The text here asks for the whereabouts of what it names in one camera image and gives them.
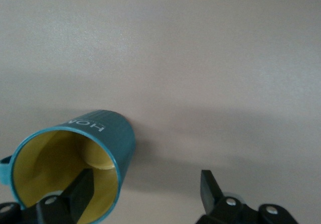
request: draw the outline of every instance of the table surface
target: table surface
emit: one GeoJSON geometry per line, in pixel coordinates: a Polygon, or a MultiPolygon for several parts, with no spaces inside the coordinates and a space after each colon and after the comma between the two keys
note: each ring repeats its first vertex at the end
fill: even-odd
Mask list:
{"type": "Polygon", "coordinates": [[[321,219],[321,0],[0,5],[2,157],[108,109],[130,120],[137,148],[103,223],[195,223],[202,169],[252,208],[321,219]]]}

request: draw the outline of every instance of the mug handle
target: mug handle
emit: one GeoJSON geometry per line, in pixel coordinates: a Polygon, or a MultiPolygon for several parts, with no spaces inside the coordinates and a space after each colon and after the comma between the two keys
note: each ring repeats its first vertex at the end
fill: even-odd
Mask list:
{"type": "Polygon", "coordinates": [[[2,185],[9,185],[10,182],[10,162],[11,156],[0,160],[0,183],[2,185]]]}

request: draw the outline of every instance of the white surface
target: white surface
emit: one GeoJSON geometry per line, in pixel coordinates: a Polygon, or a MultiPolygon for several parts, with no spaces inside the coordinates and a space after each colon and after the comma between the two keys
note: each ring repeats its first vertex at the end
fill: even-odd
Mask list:
{"type": "MultiPolygon", "coordinates": [[[[137,151],[104,223],[195,223],[200,171],[321,219],[321,0],[0,0],[0,150],[93,109],[137,151]]],[[[11,199],[0,187],[0,201],[11,199]]]]}

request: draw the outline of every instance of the screw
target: screw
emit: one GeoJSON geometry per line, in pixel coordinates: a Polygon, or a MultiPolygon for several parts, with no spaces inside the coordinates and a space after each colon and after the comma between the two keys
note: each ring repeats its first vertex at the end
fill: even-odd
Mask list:
{"type": "Polygon", "coordinates": [[[49,204],[51,204],[51,203],[54,203],[56,199],[57,199],[57,198],[56,198],[55,196],[48,198],[48,199],[45,201],[45,205],[49,205],[49,204]]]}
{"type": "Polygon", "coordinates": [[[10,205],[7,205],[7,206],[4,206],[0,209],[0,213],[5,213],[7,211],[9,211],[14,205],[10,204],[10,205]]]}
{"type": "Polygon", "coordinates": [[[234,199],[232,199],[232,198],[227,198],[226,199],[226,203],[228,205],[236,205],[236,201],[234,199]]]}
{"type": "Polygon", "coordinates": [[[266,207],[266,210],[267,210],[267,212],[270,213],[270,214],[273,214],[273,215],[278,214],[277,209],[276,209],[275,207],[273,207],[273,206],[270,206],[270,205],[267,206],[267,207],[266,207]]]}

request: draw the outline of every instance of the mug opening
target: mug opening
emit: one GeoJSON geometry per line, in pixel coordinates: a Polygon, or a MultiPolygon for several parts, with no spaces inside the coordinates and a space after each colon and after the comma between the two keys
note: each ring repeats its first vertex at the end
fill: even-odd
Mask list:
{"type": "Polygon", "coordinates": [[[93,222],[114,204],[118,179],[112,158],[82,134],[48,131],[25,143],[13,165],[16,195],[30,207],[46,194],[64,190],[84,168],[93,169],[95,191],[78,223],[93,222]]]}

